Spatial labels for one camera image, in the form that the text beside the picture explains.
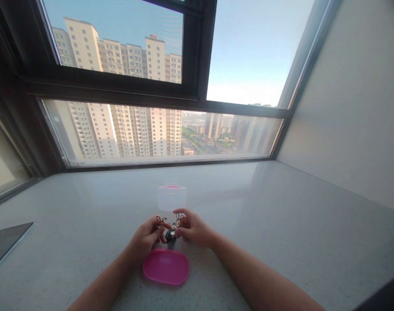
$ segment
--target blue sky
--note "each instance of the blue sky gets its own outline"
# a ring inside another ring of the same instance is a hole
[[[207,99],[277,105],[314,0],[218,0]],[[53,27],[90,22],[100,38],[181,54],[183,15],[142,0],[44,0]]]
[[[43,0],[50,24],[66,30],[63,16],[91,23],[99,38],[145,48],[145,36],[165,41],[165,52],[181,54],[183,14],[142,0]]]

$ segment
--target transparent container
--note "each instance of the transparent container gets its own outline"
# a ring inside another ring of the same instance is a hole
[[[180,186],[159,186],[157,192],[158,208],[172,212],[185,207],[187,188]]]

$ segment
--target speckled countertop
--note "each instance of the speckled countertop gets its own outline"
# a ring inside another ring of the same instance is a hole
[[[394,277],[394,210],[279,162],[72,173],[0,205],[0,229],[35,222],[0,265],[0,310],[69,307],[158,213],[160,185],[186,186],[188,208],[328,310],[353,309]],[[139,269],[113,309],[249,309],[210,250],[175,250],[190,261],[182,286]]]

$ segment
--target forearm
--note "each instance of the forearm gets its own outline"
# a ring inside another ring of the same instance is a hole
[[[128,246],[83,292],[68,311],[109,310],[135,267],[135,260],[130,255]]]
[[[323,310],[291,281],[222,235],[215,233],[211,248],[254,310]]]

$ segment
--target pink plastic lid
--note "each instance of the pink plastic lid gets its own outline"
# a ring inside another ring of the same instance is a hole
[[[143,271],[148,279],[164,284],[180,285],[188,276],[187,257],[169,249],[157,248],[144,261]]]

